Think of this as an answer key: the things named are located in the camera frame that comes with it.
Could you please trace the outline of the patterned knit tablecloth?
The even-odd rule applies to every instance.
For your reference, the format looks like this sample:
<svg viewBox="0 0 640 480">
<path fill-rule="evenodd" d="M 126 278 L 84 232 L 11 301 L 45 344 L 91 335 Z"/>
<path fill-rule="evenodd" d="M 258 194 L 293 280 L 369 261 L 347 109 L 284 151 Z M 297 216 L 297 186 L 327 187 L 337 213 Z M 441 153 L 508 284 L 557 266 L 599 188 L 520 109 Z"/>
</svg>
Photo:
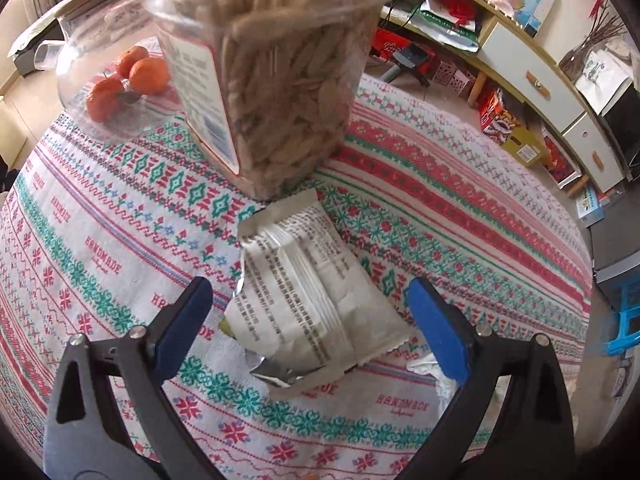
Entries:
<svg viewBox="0 0 640 480">
<path fill-rule="evenodd" d="M 476 129 L 363 77 L 344 143 L 280 204 L 209 165 L 181 117 L 104 145 L 50 125 L 1 209 L 1 419 L 41 460 L 67 341 L 126 336 L 190 281 L 213 303 L 164 383 L 231 479 L 390 479 L 442 411 L 412 318 L 426 278 L 472 324 L 584 352 L 589 252 Z"/>
</svg>

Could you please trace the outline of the glass jar with oranges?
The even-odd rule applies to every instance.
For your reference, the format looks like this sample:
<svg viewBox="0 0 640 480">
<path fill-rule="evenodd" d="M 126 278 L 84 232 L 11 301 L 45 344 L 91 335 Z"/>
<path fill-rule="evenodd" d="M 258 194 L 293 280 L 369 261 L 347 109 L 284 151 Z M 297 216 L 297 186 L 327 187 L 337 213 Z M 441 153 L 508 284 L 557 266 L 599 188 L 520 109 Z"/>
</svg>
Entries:
<svg viewBox="0 0 640 480">
<path fill-rule="evenodd" d="M 88 0 L 67 8 L 58 22 L 64 35 L 55 64 L 58 97 L 86 136 L 102 143 L 128 142 L 180 112 L 174 88 L 144 96 L 117 71 L 120 57 L 134 47 L 145 48 L 152 58 L 163 56 L 154 23 L 140 0 Z M 113 115 L 97 122 L 89 115 L 87 99 L 108 77 L 119 80 L 124 91 L 115 96 Z"/>
</svg>

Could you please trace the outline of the silver white snack bag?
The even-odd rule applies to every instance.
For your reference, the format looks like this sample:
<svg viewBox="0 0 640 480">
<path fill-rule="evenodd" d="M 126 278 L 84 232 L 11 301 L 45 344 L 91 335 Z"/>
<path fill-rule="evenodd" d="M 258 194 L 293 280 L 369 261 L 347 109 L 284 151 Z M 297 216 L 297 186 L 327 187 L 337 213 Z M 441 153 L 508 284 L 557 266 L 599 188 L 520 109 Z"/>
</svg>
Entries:
<svg viewBox="0 0 640 480">
<path fill-rule="evenodd" d="M 220 328 L 277 398 L 336 382 L 412 337 L 312 188 L 243 220 L 238 237 L 242 275 Z"/>
</svg>

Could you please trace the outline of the yellow cardboard box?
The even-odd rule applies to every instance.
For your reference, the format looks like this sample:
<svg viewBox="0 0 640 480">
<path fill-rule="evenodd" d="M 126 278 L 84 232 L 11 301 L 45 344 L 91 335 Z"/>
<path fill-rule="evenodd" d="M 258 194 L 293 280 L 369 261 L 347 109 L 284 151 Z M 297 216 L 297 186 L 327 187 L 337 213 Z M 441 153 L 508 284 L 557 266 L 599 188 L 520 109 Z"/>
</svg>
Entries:
<svg viewBox="0 0 640 480">
<path fill-rule="evenodd" d="M 477 105 L 480 131 L 524 167 L 541 162 L 548 155 L 541 134 L 529 128 L 525 105 L 503 88 L 486 86 Z"/>
</svg>

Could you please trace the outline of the clear jar of seeds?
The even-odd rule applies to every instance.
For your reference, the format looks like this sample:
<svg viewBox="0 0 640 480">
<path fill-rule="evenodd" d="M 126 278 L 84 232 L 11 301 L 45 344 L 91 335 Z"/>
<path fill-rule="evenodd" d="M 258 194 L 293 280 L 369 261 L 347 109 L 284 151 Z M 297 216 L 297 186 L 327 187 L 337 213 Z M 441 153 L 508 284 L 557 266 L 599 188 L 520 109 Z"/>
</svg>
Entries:
<svg viewBox="0 0 640 480">
<path fill-rule="evenodd" d="M 204 155 L 245 195 L 288 192 L 342 143 L 390 0 L 141 0 Z"/>
</svg>

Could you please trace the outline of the black microwave oven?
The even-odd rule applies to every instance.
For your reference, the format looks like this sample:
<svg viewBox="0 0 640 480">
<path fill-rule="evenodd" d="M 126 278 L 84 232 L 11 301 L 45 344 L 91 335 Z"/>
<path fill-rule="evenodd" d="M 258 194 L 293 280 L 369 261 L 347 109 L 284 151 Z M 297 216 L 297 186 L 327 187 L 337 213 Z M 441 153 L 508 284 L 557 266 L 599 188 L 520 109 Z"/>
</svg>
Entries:
<svg viewBox="0 0 640 480">
<path fill-rule="evenodd" d="M 618 88 L 602 110 L 601 117 L 611 133 L 627 179 L 638 180 L 640 101 L 639 91 L 631 80 Z"/>
</svg>

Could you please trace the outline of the blue plastic stool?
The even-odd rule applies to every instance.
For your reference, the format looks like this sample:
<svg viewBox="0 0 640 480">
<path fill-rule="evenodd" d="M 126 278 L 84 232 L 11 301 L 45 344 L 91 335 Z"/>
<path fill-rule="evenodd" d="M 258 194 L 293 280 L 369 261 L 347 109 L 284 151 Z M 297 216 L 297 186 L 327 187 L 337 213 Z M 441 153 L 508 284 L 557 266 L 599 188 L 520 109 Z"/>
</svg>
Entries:
<svg viewBox="0 0 640 480">
<path fill-rule="evenodd" d="M 603 343 L 607 356 L 619 356 L 639 344 L 639 274 L 596 274 L 598 289 L 610 306 L 611 314 Z"/>
</svg>

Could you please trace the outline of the white paper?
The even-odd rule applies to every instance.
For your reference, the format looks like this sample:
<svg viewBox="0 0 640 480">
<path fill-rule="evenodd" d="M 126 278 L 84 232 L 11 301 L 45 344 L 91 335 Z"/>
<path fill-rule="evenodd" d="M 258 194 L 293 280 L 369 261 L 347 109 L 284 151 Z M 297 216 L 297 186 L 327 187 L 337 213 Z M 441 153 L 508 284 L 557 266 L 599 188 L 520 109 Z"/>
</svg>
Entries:
<svg viewBox="0 0 640 480">
<path fill-rule="evenodd" d="M 433 352 L 425 356 L 411 360 L 407 363 L 407 370 L 420 376 L 432 376 L 435 379 L 436 394 L 438 397 L 438 414 L 442 415 L 454 394 L 458 390 L 458 383 L 445 375 L 440 368 Z"/>
</svg>

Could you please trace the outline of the white blue carton box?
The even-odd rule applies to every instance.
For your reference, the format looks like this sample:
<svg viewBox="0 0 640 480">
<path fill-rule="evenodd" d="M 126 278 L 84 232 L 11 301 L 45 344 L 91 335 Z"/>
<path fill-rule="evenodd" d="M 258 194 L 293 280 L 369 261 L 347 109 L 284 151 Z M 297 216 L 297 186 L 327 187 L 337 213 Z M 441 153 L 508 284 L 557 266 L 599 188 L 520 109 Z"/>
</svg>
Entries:
<svg viewBox="0 0 640 480">
<path fill-rule="evenodd" d="M 591 184 L 587 184 L 577 193 L 575 205 L 578 220 L 586 228 L 598 223 L 605 216 L 604 209 L 598 199 L 598 193 Z"/>
</svg>

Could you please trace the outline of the long white wood cabinet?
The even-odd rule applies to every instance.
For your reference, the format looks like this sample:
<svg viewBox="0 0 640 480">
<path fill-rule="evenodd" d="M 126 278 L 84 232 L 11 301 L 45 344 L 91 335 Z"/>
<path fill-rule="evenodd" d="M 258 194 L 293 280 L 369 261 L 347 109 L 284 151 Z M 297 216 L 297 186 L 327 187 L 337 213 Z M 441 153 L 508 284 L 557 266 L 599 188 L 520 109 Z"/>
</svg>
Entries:
<svg viewBox="0 0 640 480">
<path fill-rule="evenodd" d="M 434 29 L 444 20 L 425 16 L 424 1 L 393 0 L 383 9 L 382 18 L 440 44 L 529 105 L 554 134 L 562 136 L 599 191 L 606 192 L 624 180 L 620 161 L 596 114 L 535 38 L 486 0 L 462 0 L 477 10 L 480 29 L 474 47 L 452 46 Z"/>
</svg>

